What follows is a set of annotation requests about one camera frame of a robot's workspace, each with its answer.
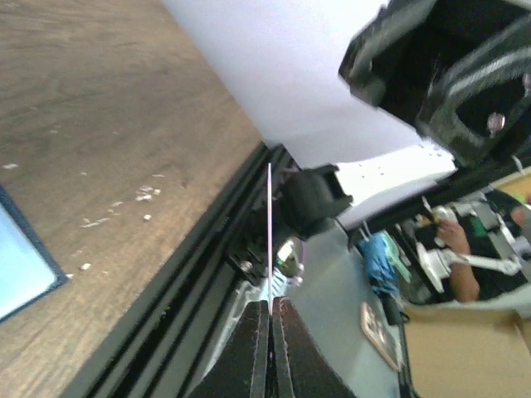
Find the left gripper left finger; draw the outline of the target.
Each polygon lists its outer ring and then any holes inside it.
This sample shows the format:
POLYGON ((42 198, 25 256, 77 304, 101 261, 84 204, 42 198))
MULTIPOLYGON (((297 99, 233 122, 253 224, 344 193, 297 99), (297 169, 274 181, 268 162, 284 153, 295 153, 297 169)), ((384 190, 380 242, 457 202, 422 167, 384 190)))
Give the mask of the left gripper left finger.
POLYGON ((266 395, 270 315, 265 301, 250 302, 212 369, 192 398, 261 398, 266 395))

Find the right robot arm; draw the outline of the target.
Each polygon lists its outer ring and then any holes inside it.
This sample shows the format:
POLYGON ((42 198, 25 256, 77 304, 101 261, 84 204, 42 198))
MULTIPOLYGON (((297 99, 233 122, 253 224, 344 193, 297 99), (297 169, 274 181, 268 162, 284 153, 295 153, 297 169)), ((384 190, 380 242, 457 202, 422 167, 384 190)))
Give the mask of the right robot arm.
POLYGON ((460 173, 516 153, 530 133, 530 6, 525 1, 391 1, 339 66, 359 110, 290 141, 429 138, 460 173))

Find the blue leather card holder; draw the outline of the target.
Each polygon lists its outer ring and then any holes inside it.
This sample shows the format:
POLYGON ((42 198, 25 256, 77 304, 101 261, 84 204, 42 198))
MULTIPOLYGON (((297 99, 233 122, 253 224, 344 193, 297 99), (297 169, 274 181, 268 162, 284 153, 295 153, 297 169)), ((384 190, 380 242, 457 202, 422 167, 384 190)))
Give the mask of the blue leather card holder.
POLYGON ((1 320, 70 278, 5 189, 1 190, 1 320))

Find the red card with stripe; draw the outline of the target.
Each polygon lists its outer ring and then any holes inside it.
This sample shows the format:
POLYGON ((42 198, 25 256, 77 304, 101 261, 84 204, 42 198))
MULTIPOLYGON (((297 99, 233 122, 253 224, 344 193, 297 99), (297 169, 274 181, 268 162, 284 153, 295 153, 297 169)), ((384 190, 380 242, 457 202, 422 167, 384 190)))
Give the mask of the red card with stripe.
POLYGON ((266 221, 267 221, 267 270, 268 270, 268 310, 273 311, 273 240, 272 240, 272 165, 267 165, 266 181, 266 221))

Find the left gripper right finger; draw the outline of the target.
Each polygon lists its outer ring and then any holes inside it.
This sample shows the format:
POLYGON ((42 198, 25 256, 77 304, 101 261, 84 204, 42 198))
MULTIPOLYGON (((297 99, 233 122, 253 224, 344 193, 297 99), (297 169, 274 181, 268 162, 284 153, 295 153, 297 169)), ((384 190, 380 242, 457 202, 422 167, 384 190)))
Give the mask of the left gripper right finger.
POLYGON ((324 359, 288 298, 275 298, 271 318, 275 397, 354 397, 324 359))

